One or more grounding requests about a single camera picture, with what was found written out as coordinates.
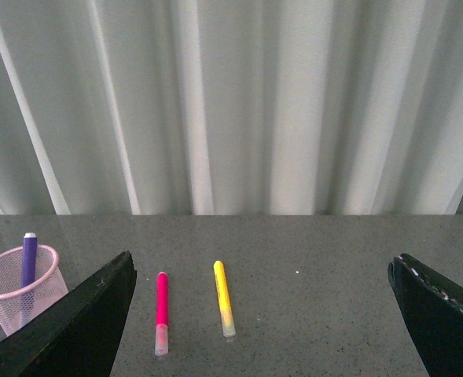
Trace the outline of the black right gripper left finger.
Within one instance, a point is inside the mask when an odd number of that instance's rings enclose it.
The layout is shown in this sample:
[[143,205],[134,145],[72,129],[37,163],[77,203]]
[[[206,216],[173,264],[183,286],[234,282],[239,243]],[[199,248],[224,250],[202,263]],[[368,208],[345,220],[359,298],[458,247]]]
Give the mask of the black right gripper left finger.
[[0,376],[108,376],[137,272],[124,251],[0,342]]

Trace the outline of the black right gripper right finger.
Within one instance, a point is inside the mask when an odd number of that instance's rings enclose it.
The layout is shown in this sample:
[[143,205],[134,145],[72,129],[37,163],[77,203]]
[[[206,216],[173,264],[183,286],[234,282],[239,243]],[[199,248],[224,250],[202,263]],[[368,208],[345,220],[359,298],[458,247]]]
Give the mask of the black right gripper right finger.
[[430,376],[463,376],[463,287],[409,254],[388,265],[388,280]]

